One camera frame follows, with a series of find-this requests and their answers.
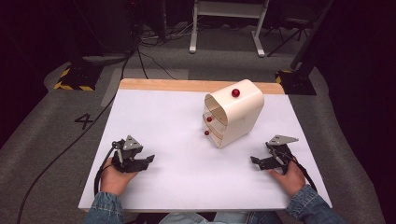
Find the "black equipment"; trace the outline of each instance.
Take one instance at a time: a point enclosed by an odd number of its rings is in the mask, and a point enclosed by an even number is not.
[[[126,140],[121,139],[120,141],[114,141],[111,144],[112,148],[107,153],[105,160],[100,166],[98,173],[96,174],[94,184],[93,184],[93,192],[96,195],[99,192],[99,182],[102,176],[102,172],[107,168],[104,167],[105,163],[110,156],[113,149],[117,151],[114,152],[114,157],[111,160],[111,165],[116,168],[116,170],[122,173],[133,173],[139,172],[143,170],[147,170],[149,168],[149,164],[154,161],[154,156],[149,156],[143,160],[136,160],[134,157],[137,153],[142,152],[143,146],[140,145],[131,135],[128,135]]]
[[[270,170],[275,168],[282,168],[283,175],[288,171],[288,166],[290,162],[296,163],[298,168],[303,172],[305,178],[308,180],[312,189],[317,191],[317,188],[309,176],[305,168],[297,162],[297,159],[291,154],[291,151],[287,143],[296,142],[298,138],[287,137],[282,135],[276,135],[265,145],[268,147],[269,153],[272,155],[270,158],[259,159],[256,157],[250,157],[254,164],[258,164],[261,170]]]

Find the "white stand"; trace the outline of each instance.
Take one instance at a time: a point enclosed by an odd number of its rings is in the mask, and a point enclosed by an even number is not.
[[[197,46],[197,23],[198,15],[222,16],[222,17],[239,17],[259,19],[256,31],[252,31],[253,41],[256,45],[259,57],[264,56],[262,43],[259,39],[262,22],[268,8],[269,0],[264,0],[263,4],[240,4],[240,3],[223,3],[223,2],[206,2],[195,0],[193,26],[190,42],[190,53],[195,53]]]

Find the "gray carpet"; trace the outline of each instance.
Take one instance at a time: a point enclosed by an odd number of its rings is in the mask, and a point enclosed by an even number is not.
[[[180,73],[179,78],[231,81],[248,78],[275,82],[275,71],[289,68],[302,41],[292,40],[274,57],[259,58],[249,32],[252,29],[204,30],[198,34],[195,54],[189,54],[189,36],[160,47],[140,47],[140,50],[167,71]],[[261,40],[267,52],[280,42],[277,31],[261,36]],[[169,78],[150,58],[142,56],[142,60],[149,77]],[[23,196],[34,179],[83,132],[82,124],[74,120],[86,113],[91,119],[100,114],[112,88],[117,86],[113,74],[120,71],[122,64],[104,68],[96,91],[54,90],[66,66],[47,75],[44,84],[49,93],[0,150],[2,223],[16,223]],[[137,54],[126,68],[126,77],[142,76],[138,72],[141,65]],[[329,191],[334,211],[349,223],[385,223],[373,184],[338,126],[324,79],[318,70],[310,77],[318,95],[291,95],[290,100]],[[109,111],[110,108],[40,178],[26,201],[21,223],[82,223],[85,213],[78,210],[78,202]],[[284,212],[278,213],[285,223],[297,223]],[[125,221],[133,218],[134,214],[127,214]]]

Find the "denim sleeve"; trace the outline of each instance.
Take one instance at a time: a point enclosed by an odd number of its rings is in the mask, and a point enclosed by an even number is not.
[[[309,223],[346,223],[309,185],[305,185],[292,199],[286,212]]]
[[[122,206],[119,197],[107,192],[96,194],[85,224],[93,223],[122,223]]]

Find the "black cable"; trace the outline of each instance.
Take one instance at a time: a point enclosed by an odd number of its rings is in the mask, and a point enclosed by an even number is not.
[[[112,166],[113,164],[109,164],[107,167],[104,167],[103,170],[107,169],[108,167]]]
[[[142,54],[143,56],[146,56],[146,57],[148,57],[148,58],[150,58],[152,61],[154,61],[155,62],[155,60],[154,60],[154,58],[153,57],[151,57],[151,56],[148,56],[147,54],[144,54],[144,53],[141,53],[140,52],[140,54]],[[174,79],[174,80],[177,80],[177,78],[175,78],[175,77],[172,77],[167,71],[166,71],[166,69],[164,69],[160,64],[158,64],[157,62],[155,62],[158,66],[160,66],[161,67],[161,69],[163,70],[163,71],[165,71],[165,73],[166,74],[168,74],[168,76],[169,77],[171,77],[172,79]]]
[[[152,48],[152,47],[157,47],[160,44],[160,42],[161,42],[161,39],[157,37],[157,38],[155,38],[155,43],[154,44],[148,43],[148,42],[144,42],[142,40],[142,41],[140,41],[140,45],[142,45],[144,47]]]
[[[106,161],[107,161],[107,159],[110,157],[110,154],[111,154],[111,152],[113,151],[113,149],[114,149],[114,147],[112,147],[112,148],[108,151],[107,155],[105,156],[105,159],[104,159],[103,162],[102,162],[102,165],[99,167],[99,170],[98,170],[98,172],[96,173],[96,177],[95,177],[95,179],[94,179],[94,181],[93,181],[93,193],[94,193],[93,195],[96,195],[96,194],[99,192],[99,182],[100,182],[100,178],[102,177],[103,171],[104,171],[107,167],[109,167],[109,166],[107,166],[106,168],[103,168],[103,167],[105,166]]]
[[[122,70],[121,70],[121,79],[123,79],[123,72],[125,70],[125,66],[128,63],[130,57],[132,56],[132,54],[129,55],[129,57],[125,60],[125,63],[122,66]],[[17,223],[21,223],[21,216],[22,216],[22,211],[23,211],[23,207],[26,203],[27,197],[29,196],[30,192],[32,191],[33,187],[35,186],[35,184],[37,183],[37,181],[41,178],[41,176],[46,173],[48,171],[48,169],[51,167],[51,165],[53,163],[55,163],[59,158],[62,157],[62,155],[67,152],[79,139],[81,139],[82,136],[84,136],[84,134],[96,123],[97,120],[99,120],[99,118],[103,115],[103,113],[105,113],[105,111],[108,109],[108,107],[111,105],[111,103],[114,101],[114,99],[116,98],[117,92],[113,95],[113,97],[111,98],[110,102],[108,102],[108,104],[105,106],[105,108],[99,113],[99,115],[96,117],[96,119],[93,120],[93,122],[88,126],[87,129],[84,130],[84,132],[82,132],[82,134],[80,134],[67,148],[65,148],[55,159],[53,159],[45,168],[44,170],[35,178],[35,180],[33,181],[32,185],[30,186],[30,188],[27,190],[25,196],[23,197],[21,206],[20,206],[20,211],[18,213],[18,220]]]
[[[315,186],[314,181],[312,180],[311,176],[308,174],[308,172],[306,171],[306,169],[297,161],[292,160],[294,163],[296,163],[297,167],[301,170],[301,172],[303,172],[303,175],[305,176],[305,178],[308,180],[309,184],[311,185],[311,188],[318,192],[317,190],[317,186]]]
[[[137,49],[137,54],[139,55],[140,64],[142,64],[143,73],[145,74],[146,79],[149,79],[148,75],[146,74],[145,65],[143,65],[142,56],[140,56],[139,47],[137,47],[136,49]]]

